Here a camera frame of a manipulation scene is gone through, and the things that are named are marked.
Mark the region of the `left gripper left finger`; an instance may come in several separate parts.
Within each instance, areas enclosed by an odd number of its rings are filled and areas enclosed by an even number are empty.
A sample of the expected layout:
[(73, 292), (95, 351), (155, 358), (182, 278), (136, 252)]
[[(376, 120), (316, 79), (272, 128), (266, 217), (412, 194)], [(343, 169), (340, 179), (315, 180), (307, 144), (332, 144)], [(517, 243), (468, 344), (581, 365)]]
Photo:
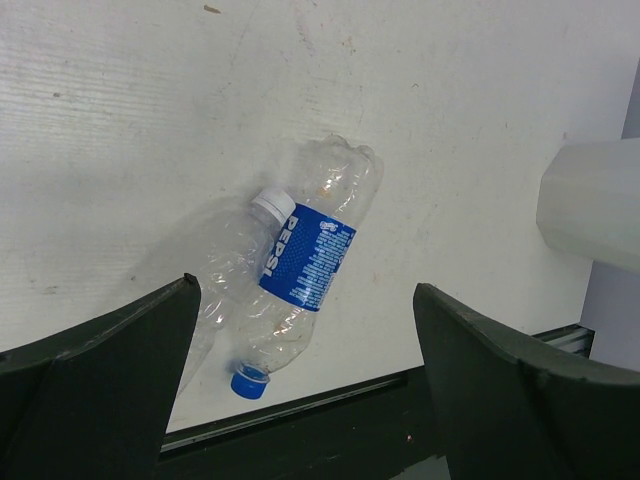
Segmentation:
[(4, 479), (149, 479), (199, 311), (195, 276), (1, 355)]

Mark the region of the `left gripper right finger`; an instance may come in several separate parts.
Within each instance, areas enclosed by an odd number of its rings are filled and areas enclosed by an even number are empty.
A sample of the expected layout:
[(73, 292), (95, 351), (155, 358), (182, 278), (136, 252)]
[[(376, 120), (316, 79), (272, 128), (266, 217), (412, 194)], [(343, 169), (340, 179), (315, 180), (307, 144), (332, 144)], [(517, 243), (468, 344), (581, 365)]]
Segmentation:
[(550, 346), (430, 284), (413, 308), (451, 478), (638, 478), (637, 372)]

